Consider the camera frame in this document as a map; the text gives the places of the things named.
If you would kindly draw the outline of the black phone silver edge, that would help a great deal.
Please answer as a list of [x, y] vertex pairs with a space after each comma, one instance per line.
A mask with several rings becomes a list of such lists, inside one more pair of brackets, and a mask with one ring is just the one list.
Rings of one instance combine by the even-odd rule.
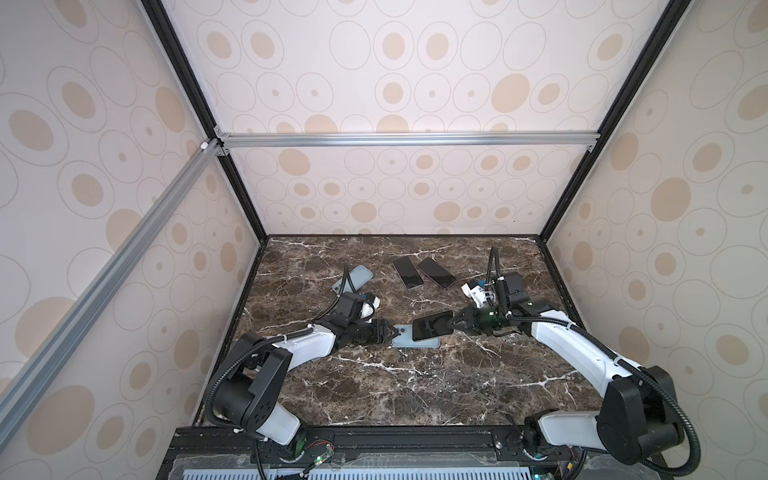
[[454, 313], [450, 310], [420, 317], [412, 322], [412, 340], [425, 341], [454, 333], [448, 322]]

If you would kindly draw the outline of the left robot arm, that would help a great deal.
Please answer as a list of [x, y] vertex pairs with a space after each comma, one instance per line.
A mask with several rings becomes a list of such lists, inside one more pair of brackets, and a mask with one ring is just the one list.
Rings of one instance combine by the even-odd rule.
[[208, 382], [204, 415], [219, 427], [271, 440], [281, 446], [301, 441], [301, 421], [279, 402], [287, 374], [345, 347], [386, 344], [398, 335], [376, 317], [380, 299], [344, 292], [315, 321], [284, 335], [248, 333], [231, 347]]

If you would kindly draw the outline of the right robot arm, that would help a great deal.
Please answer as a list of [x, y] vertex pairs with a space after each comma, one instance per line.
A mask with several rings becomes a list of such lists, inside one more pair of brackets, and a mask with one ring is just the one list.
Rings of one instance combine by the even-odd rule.
[[566, 360], [602, 399], [597, 411], [549, 410], [527, 417], [521, 444], [529, 457], [568, 446], [603, 451], [622, 464], [643, 464], [674, 477], [697, 470], [700, 440], [664, 369], [621, 356], [565, 312], [531, 299], [516, 272], [471, 281], [462, 292], [471, 304], [453, 316], [449, 329], [496, 337], [525, 334]]

